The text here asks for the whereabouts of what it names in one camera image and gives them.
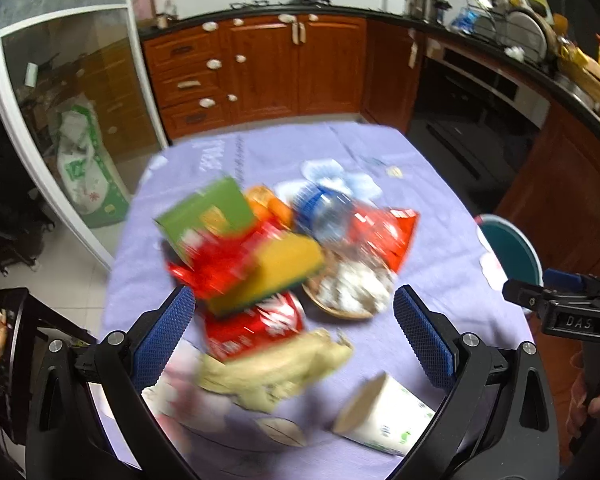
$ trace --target paper cup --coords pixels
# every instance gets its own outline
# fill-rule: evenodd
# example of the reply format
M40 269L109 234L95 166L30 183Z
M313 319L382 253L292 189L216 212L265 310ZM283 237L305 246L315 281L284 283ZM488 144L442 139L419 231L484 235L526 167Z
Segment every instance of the paper cup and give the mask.
M435 412L383 372L367 381L338 414L333 433L394 455L405 456Z

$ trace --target oven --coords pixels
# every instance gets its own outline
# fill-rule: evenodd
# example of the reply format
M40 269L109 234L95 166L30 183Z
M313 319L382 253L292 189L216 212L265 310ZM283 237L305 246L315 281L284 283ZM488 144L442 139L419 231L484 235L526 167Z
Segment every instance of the oven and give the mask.
M515 78L429 38L406 135L470 213L492 213L549 107Z

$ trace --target cabinet drawer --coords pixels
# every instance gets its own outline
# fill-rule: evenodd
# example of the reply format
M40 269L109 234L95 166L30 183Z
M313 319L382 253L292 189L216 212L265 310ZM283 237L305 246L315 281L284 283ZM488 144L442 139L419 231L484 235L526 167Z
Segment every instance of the cabinet drawer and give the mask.
M223 99L221 94L208 97L216 101L211 108L203 108L199 100L194 100L160 110L164 129L171 139L231 123L226 98Z
M192 61L219 58L219 31L188 28L144 43L144 53L152 79L161 80L164 71L186 66Z
M164 79L154 82L158 106L166 108L219 92L220 70L209 70L205 62L200 61L187 66L186 70L178 68L165 74Z

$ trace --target table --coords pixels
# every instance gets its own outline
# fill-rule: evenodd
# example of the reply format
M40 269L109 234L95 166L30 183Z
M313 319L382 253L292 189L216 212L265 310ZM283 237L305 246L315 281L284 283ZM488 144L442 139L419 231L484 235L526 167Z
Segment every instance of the table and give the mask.
M223 174L233 176L243 189L256 184L273 187L300 178L301 163L320 158L334 158L347 171L370 174L383 192L376 205L419 211L420 223L397 286L409 283L460 333L477 333L489 345L516 348L532 339L520 308L488 285L479 263L486 250L477 238L475 222L447 184L397 130L352 122L290 124L193 139L154 156L126 220L100 336L128 330L173 289L153 218ZM400 168L401 178L389 175L395 173L387 171L392 166ZM281 402L272 415L231 405L219 433L187 431L192 443L187 458L203 480L384 479L400 457L329 431L347 399L385 370L433 409L440 405L443 392L430 385L391 309L369 322L338 320L315 306L306 313L309 329L323 326L332 335L342 329L354 345L352 358L302 396ZM192 324L184 338L203 348ZM254 421L263 416L294 421L308 446L286 447L272 441ZM102 418L118 456L135 463L115 423Z

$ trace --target white flower pattern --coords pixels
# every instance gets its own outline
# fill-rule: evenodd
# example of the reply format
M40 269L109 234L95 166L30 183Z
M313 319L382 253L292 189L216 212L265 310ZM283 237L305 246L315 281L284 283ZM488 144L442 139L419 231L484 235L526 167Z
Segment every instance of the white flower pattern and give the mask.
M285 180L274 187L276 196L290 205L296 194L308 183L335 189L345 195L373 205L382 189L367 173L349 173L332 158L306 160L300 171L304 179Z
M157 383L142 391L147 407L174 444L180 439L178 422L204 433L219 433L226 428L225 415L231 408L231 399L207 392L194 382L201 357L200 350L181 339ZM102 387L95 384L92 392L94 398L99 397L96 402L100 411L114 418Z

